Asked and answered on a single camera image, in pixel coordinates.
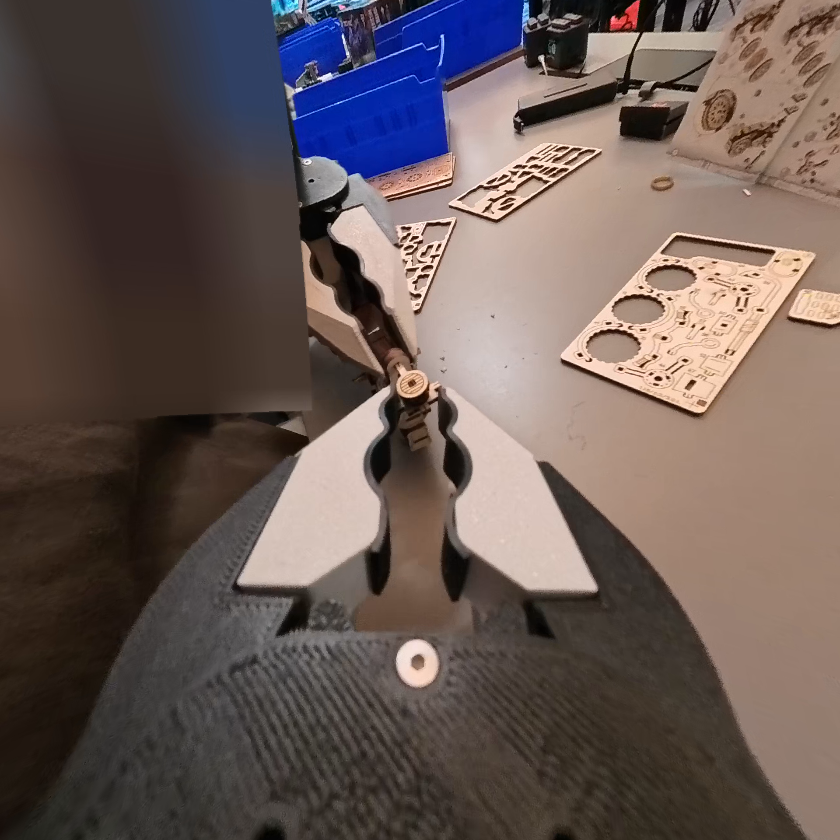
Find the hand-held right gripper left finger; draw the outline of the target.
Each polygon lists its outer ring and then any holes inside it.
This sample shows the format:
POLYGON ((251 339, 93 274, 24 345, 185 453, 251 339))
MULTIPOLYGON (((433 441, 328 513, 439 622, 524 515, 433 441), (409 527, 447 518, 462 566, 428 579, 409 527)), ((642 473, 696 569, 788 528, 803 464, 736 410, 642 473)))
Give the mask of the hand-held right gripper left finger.
POLYGON ((382 481, 396 414, 384 388, 300 452, 239 573, 240 591, 335 601, 350 613, 384 591, 392 541, 382 481))

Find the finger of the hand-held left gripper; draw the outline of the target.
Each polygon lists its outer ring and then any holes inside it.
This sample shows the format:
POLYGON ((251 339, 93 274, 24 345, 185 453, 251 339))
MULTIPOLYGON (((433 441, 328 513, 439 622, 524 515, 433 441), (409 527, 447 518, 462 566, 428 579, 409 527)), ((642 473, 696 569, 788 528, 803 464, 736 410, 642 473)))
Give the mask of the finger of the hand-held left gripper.
POLYGON ((397 340, 373 289, 340 262, 330 238, 301 242, 309 335, 373 383, 390 378, 397 340))
POLYGON ((357 271, 396 315, 409 349, 416 356, 418 344, 415 314, 408 295, 403 261, 398 245, 392 245, 363 208, 350 211, 328 231, 333 248, 343 266, 357 271))

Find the small round wooden puzzle part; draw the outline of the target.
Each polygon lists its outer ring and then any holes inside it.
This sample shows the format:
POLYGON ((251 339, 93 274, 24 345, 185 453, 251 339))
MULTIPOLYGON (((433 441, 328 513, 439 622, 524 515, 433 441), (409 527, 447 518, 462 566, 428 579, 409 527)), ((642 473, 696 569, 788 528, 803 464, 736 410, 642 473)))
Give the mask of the small round wooden puzzle part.
POLYGON ((420 370, 403 371, 395 381, 400 406, 397 428, 413 452, 430 445, 426 420, 438 400, 438 391, 439 383, 430 381, 420 370))

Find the grey desk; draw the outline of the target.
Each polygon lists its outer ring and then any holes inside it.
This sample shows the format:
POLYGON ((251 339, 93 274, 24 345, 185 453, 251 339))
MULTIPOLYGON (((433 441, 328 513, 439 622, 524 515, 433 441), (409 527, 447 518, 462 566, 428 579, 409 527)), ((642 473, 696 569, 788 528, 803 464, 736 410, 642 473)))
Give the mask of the grey desk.
POLYGON ((549 461, 684 606, 743 732, 810 838, 838 838, 838 328, 773 318, 694 417, 561 362, 623 283, 682 232, 811 251, 838 291, 838 209, 621 138, 615 102, 516 135, 546 83, 517 58, 448 94, 453 184, 391 204, 457 218, 416 320, 422 367, 549 461), (602 149, 498 223, 449 202, 542 143, 602 149), (671 175, 673 189, 651 181, 671 175))

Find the blue plastic bin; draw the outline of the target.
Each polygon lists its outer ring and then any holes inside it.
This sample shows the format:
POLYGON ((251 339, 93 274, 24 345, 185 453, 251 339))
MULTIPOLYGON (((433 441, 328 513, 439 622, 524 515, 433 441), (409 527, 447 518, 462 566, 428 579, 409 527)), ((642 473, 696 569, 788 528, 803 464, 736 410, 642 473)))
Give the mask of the blue plastic bin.
POLYGON ((444 37, 444 75, 456 77, 521 47, 523 7, 523 1, 430 2, 377 27, 375 54, 430 49, 444 37))
POLYGON ((321 75, 337 71, 348 58, 340 21, 336 17, 326 17, 315 25, 299 29, 280 43, 279 56, 283 81, 293 88, 312 61, 321 75))
POLYGON ((449 152, 445 37, 296 91, 299 154, 365 178, 449 152))

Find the triangular wooden puzzle sheet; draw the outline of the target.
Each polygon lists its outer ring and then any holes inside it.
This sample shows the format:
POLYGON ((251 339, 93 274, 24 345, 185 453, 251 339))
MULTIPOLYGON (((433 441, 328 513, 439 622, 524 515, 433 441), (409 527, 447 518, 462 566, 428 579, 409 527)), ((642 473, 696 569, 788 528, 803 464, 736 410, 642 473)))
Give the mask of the triangular wooden puzzle sheet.
POLYGON ((448 217, 396 226, 409 299, 418 314, 434 282, 456 219, 448 217))

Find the brown wooden puzzle sheet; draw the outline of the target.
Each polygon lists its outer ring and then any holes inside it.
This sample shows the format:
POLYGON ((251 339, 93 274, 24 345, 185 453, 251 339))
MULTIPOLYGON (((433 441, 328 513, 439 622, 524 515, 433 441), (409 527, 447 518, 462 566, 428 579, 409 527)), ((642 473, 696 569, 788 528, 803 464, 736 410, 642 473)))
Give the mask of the brown wooden puzzle sheet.
POLYGON ((455 154, 447 152, 433 159, 410 164, 366 180, 387 201, 427 193, 452 184, 455 154))

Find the wooden puzzle sheet with cutouts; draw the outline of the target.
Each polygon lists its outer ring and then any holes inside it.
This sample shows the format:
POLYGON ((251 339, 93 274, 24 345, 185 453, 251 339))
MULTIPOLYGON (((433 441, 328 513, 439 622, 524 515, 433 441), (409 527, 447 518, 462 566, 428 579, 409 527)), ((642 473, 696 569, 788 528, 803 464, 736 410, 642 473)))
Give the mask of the wooden puzzle sheet with cutouts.
POLYGON ((457 196, 448 206, 498 223, 602 154, 596 147, 541 143, 457 196))

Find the dark printed box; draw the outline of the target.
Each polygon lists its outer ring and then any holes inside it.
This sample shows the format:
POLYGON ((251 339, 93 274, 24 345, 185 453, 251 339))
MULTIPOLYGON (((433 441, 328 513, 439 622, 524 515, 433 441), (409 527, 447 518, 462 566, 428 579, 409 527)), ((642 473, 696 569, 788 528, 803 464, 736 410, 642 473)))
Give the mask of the dark printed box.
POLYGON ((376 17, 370 6, 343 7, 339 10, 339 21, 352 67, 359 68, 375 61, 376 17))

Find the person's olive shirt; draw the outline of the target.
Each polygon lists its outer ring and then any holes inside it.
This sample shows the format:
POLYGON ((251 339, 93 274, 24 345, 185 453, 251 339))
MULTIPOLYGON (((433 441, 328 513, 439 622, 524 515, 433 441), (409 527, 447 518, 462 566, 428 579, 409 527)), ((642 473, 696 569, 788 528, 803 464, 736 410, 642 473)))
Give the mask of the person's olive shirt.
POLYGON ((2 427, 2 834, 45 797, 159 583, 306 443, 246 415, 2 427))

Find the long black flat device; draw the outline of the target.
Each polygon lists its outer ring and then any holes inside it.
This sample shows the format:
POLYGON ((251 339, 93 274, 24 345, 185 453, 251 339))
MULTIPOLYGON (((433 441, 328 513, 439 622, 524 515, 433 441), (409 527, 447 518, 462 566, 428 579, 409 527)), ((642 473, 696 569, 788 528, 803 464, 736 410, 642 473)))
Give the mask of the long black flat device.
POLYGON ((612 102, 618 91, 615 75, 606 69, 582 77, 556 77, 544 90, 520 97, 512 118, 517 134, 545 123, 612 102))

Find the black battery charger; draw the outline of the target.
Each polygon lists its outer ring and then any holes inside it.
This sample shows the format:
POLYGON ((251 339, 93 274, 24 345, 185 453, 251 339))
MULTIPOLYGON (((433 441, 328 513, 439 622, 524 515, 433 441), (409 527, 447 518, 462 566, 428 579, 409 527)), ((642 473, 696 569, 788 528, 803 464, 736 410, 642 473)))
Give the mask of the black battery charger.
POLYGON ((547 14, 528 18, 521 31, 526 67, 545 65, 557 71, 582 67, 590 25, 588 17, 574 13, 555 18, 547 14))

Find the black box with red label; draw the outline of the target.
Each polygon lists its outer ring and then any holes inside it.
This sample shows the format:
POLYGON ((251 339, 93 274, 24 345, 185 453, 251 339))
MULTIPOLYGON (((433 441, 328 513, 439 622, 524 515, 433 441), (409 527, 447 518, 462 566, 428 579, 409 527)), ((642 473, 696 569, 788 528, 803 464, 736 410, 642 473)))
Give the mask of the black box with red label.
POLYGON ((638 140, 665 140, 674 134, 688 109, 687 101, 642 101, 622 106, 619 134, 638 140))

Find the small wooden puzzle sheet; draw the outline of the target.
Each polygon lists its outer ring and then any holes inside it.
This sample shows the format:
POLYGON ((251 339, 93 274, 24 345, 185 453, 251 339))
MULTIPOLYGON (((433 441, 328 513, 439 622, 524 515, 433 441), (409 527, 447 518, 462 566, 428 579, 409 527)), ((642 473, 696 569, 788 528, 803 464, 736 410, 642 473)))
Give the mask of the small wooden puzzle sheet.
POLYGON ((838 292, 800 289, 787 314, 789 320, 832 328, 840 322, 838 292))

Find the printed instruction booklet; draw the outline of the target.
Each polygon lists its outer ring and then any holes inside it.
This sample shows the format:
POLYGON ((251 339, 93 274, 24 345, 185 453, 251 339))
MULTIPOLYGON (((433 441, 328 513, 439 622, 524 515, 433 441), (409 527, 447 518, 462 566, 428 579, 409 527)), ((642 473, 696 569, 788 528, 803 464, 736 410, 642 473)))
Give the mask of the printed instruction booklet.
POLYGON ((838 207, 839 2, 740 3, 671 154, 838 207))

